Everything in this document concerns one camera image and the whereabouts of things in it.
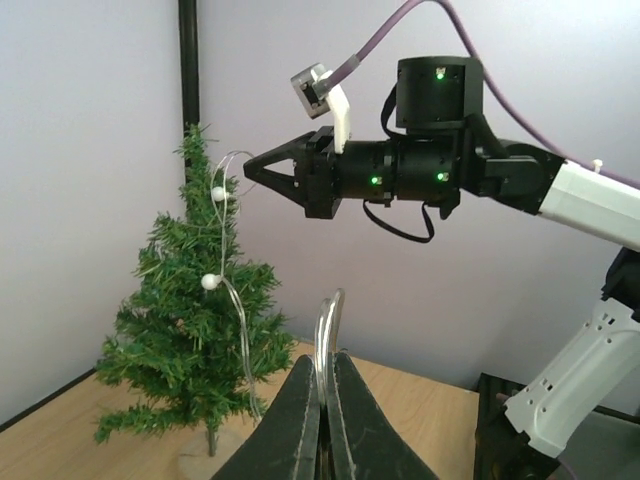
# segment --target white wall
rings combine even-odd
[[[183,179],[177,2],[0,3],[0,423],[91,368]]]
[[[289,85],[315,62],[335,68],[400,0],[201,2],[205,120],[232,149],[262,153],[330,122],[310,121]],[[640,178],[640,4],[628,0],[456,0],[484,63],[512,102],[574,155],[602,158]],[[418,7],[344,83],[355,139],[383,139],[378,125],[398,59],[465,55],[446,15]],[[487,94],[502,138],[531,141]],[[235,170],[240,172],[239,165]],[[418,232],[417,205],[386,219]],[[428,246],[369,222],[343,202],[332,222],[264,188],[244,197],[241,239],[275,265],[278,300],[292,328],[310,336],[320,301],[347,300],[340,343],[355,354],[472,386],[481,371],[528,382],[589,315],[618,248],[471,196]],[[640,369],[605,402],[634,412]]]

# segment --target fairy light wire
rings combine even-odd
[[[227,287],[227,291],[229,292],[229,297],[231,298],[231,302],[238,313],[238,317],[240,319],[240,350],[242,354],[242,367],[244,370],[244,374],[247,380],[247,384],[249,386],[249,397],[250,397],[250,407],[251,414],[253,417],[260,421],[262,419],[262,415],[260,414],[260,406],[258,404],[258,397],[256,395],[255,389],[255,378],[253,377],[253,372],[251,371],[251,349],[249,342],[249,329],[247,327],[247,316],[242,305],[242,300],[240,299],[240,294],[233,286],[231,281],[225,276],[225,266],[227,262],[227,211],[229,207],[229,200],[227,195],[227,176],[229,171],[229,166],[231,162],[238,155],[247,155],[249,158],[253,158],[253,154],[247,152],[245,150],[234,150],[229,152],[224,158],[216,165],[213,173],[211,174],[211,183],[209,185],[209,193],[211,195],[211,203],[213,204],[213,209],[215,211],[215,215],[220,221],[222,225],[221,232],[221,248],[220,248],[220,278],[221,282]],[[215,183],[215,178],[218,172],[222,170],[222,190],[224,192],[223,196],[223,206],[222,206],[222,215],[220,215],[220,210],[217,205],[217,201],[213,198],[213,188]],[[246,192],[241,195],[237,195],[237,197],[244,196],[249,193],[256,184],[253,184]]]

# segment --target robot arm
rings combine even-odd
[[[500,140],[482,113],[482,66],[474,58],[401,60],[398,80],[382,113],[383,141],[350,140],[349,107],[339,86],[324,99],[313,85],[326,78],[314,66],[292,79],[310,116],[331,111],[334,127],[322,127],[260,155],[244,166],[247,178],[302,206],[308,218],[332,219],[342,199],[386,207],[397,200],[422,203],[446,219],[460,190],[490,197],[612,241],[623,248],[591,319],[500,415],[477,431],[496,478],[546,478],[577,426],[640,364],[640,190],[593,169],[522,142]],[[396,126],[386,122],[396,111]],[[292,175],[269,165],[294,160]],[[536,476],[527,477],[527,469]]]

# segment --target black bracket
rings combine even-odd
[[[300,357],[256,430],[211,480],[325,479],[318,474],[325,465],[332,480],[436,480],[393,429],[351,358],[332,355],[328,370],[324,408],[313,360]]]
[[[544,197],[564,164],[562,157],[527,143],[500,140],[507,158],[482,148],[466,168],[462,187],[508,207],[537,215]]]
[[[603,299],[615,298],[633,310],[631,318],[640,322],[640,253],[622,248],[609,267],[602,287]]]

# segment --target tree stand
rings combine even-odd
[[[209,442],[209,432],[199,431],[182,448],[178,457],[182,480],[210,480],[244,443],[242,437],[229,428],[220,428],[212,435],[215,438]]]

